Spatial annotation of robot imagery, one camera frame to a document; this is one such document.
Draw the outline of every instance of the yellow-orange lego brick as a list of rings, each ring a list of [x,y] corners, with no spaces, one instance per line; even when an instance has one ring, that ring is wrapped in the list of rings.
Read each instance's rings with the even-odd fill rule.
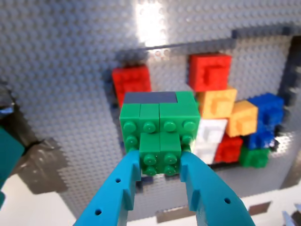
[[[232,114],[226,127],[229,137],[246,136],[257,129],[258,108],[247,100],[234,104]]]
[[[227,86],[225,90],[199,93],[199,112],[203,119],[229,118],[235,102],[237,90]]]

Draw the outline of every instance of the red lego brick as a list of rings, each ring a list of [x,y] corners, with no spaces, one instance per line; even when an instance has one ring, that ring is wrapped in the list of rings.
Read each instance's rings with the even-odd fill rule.
[[[189,85],[196,92],[227,88],[231,56],[225,54],[192,55]]]
[[[243,140],[240,137],[229,137],[225,134],[217,148],[214,161],[227,163],[238,161],[242,143]]]
[[[119,106],[123,104],[127,92],[150,92],[151,81],[146,66],[117,68],[112,72]]]

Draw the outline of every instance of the white floor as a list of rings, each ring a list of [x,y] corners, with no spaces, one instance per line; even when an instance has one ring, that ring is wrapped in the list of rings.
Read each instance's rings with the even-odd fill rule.
[[[0,211],[0,225],[9,226],[71,226],[75,222],[63,200],[57,193],[33,195],[21,179],[14,175],[7,180],[3,189],[5,203]],[[301,203],[301,183],[284,190],[276,190],[242,199],[249,206],[272,201],[269,211],[253,216],[256,226],[282,226],[282,211],[295,211],[294,203]],[[157,224],[156,218],[128,222],[128,226],[196,226],[196,218],[188,217]]]

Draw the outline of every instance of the white lego brick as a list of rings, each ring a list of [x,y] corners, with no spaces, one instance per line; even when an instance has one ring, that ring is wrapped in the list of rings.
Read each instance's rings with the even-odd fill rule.
[[[212,164],[219,143],[199,143],[195,145],[193,153],[206,164]]]
[[[198,143],[220,143],[225,133],[227,119],[201,119],[198,126]]]

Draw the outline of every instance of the lego baseplate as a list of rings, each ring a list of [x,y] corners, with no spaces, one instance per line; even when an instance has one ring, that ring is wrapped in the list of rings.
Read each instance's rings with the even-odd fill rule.
[[[190,90],[189,55],[221,52],[232,56],[229,84],[238,89],[237,100],[277,94],[292,34],[250,32],[232,39],[232,32],[301,24],[301,2],[294,0],[0,3],[0,77],[37,138],[53,137],[62,147],[68,167],[59,173],[68,190],[60,195],[75,217],[123,156],[112,69],[146,63],[153,91]],[[260,174],[218,171],[239,196],[281,186],[300,146],[300,98],[278,152]],[[184,206],[185,193],[178,179],[156,176],[137,194],[128,219]]]

